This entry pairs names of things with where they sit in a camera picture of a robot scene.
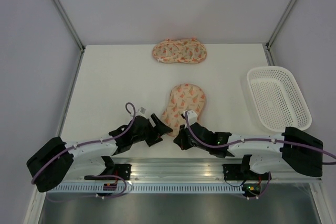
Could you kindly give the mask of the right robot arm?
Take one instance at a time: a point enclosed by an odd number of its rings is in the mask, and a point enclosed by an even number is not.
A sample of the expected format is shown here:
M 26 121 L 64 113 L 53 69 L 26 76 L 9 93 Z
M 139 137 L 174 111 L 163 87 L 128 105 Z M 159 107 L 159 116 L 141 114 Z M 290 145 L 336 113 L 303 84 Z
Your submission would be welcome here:
M 194 123 L 181 125 L 173 142 L 182 150 L 197 147 L 218 158 L 241 159 L 239 172 L 245 179 L 287 168 L 309 177 L 321 177 L 323 173 L 323 142 L 295 127 L 273 136 L 243 137 L 212 132 Z

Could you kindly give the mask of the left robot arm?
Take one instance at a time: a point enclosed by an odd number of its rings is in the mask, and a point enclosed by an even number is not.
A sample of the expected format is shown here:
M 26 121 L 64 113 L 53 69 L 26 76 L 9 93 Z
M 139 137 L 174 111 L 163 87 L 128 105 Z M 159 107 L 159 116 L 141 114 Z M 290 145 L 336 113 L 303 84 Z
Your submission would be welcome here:
M 54 189 L 64 180 L 116 179 L 119 174 L 113 155 L 129 151 L 133 144 L 151 147 L 172 133 L 155 114 L 150 119 L 136 115 L 127 125 L 109 132 L 109 138 L 82 143 L 67 143 L 61 137 L 50 139 L 26 163 L 32 183 L 40 193 Z

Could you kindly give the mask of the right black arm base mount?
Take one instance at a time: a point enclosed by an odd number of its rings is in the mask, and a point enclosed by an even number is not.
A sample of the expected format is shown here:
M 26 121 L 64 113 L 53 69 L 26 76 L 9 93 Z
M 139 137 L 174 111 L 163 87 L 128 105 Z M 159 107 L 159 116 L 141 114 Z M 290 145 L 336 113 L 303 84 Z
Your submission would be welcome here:
M 246 182 L 268 180 L 268 173 L 257 174 L 250 170 L 250 160 L 252 155 L 244 155 L 240 164 L 223 164 L 223 174 L 225 180 L 236 180 Z

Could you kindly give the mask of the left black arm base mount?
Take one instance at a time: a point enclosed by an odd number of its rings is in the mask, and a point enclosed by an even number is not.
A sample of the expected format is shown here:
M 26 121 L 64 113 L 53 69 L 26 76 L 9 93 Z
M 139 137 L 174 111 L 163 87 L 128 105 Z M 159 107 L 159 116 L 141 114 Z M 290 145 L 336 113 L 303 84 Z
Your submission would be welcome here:
M 129 180 L 131 164 L 116 164 L 110 156 L 101 156 L 98 161 L 103 161 L 104 169 L 98 175 L 86 175 L 84 180 Z

